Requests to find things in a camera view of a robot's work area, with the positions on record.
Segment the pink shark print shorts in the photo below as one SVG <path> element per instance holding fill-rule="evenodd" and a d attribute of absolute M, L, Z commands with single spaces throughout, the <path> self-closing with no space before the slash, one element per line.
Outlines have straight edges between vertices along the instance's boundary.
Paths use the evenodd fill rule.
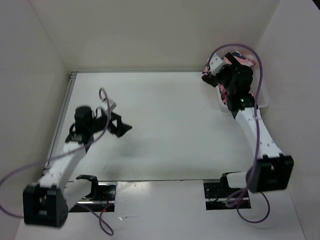
<path fill-rule="evenodd" d="M 229 109 L 235 105 L 236 101 L 240 101 L 242 103 L 246 97 L 250 99 L 253 97 L 251 92 L 251 84 L 253 81 L 252 66 L 256 63 L 253 59 L 246 56 L 244 52 L 235 51 L 231 54 L 237 59 L 240 66 L 236 68 L 228 85 L 223 86 L 219 84 L 216 86 L 220 90 L 223 103 L 227 105 Z M 207 71 L 207 65 L 209 64 L 209 60 L 212 56 L 209 57 L 208 63 L 202 71 L 202 75 L 204 71 Z"/>

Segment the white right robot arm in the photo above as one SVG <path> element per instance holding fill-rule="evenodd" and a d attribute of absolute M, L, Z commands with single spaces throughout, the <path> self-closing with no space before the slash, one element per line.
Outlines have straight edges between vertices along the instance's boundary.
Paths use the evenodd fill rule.
<path fill-rule="evenodd" d="M 251 85 L 254 72 L 230 52 L 224 58 L 213 54 L 202 80 L 213 87 L 222 87 L 227 109 L 242 128 L 253 153 L 252 167 L 247 171 L 247 189 L 252 193 L 279 191 L 287 188 L 294 166 L 267 130 Z"/>

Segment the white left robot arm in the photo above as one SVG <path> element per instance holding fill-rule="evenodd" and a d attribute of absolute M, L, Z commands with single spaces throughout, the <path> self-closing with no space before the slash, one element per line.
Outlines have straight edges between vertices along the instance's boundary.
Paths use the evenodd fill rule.
<path fill-rule="evenodd" d="M 69 179 L 83 160 L 99 132 L 109 132 L 117 138 L 132 129 L 114 112 L 102 108 L 93 111 L 89 106 L 76 108 L 75 122 L 69 129 L 63 150 L 71 154 L 53 161 L 50 169 L 36 182 L 23 190 L 23 220 L 26 225 L 61 228 L 69 211 L 82 198 L 96 199 L 100 194 L 98 178 L 80 174 L 72 183 Z"/>

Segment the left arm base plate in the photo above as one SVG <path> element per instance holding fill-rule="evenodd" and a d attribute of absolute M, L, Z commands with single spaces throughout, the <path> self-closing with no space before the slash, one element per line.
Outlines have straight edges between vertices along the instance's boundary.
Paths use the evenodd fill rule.
<path fill-rule="evenodd" d="M 116 199 L 116 182 L 100 181 L 98 183 L 97 194 L 95 196 L 83 197 L 78 203 L 72 207 L 70 213 L 85 213 L 89 212 L 85 207 L 90 210 L 98 212 L 114 212 L 115 199 Z"/>

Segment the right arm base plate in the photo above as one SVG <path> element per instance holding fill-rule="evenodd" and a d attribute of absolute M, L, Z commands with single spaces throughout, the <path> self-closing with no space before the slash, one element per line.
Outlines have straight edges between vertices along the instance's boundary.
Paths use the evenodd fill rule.
<path fill-rule="evenodd" d="M 227 197 L 239 190 L 239 188 L 229 187 L 227 183 L 218 179 L 204 181 L 203 189 L 207 211 L 228 210 L 226 207 Z"/>

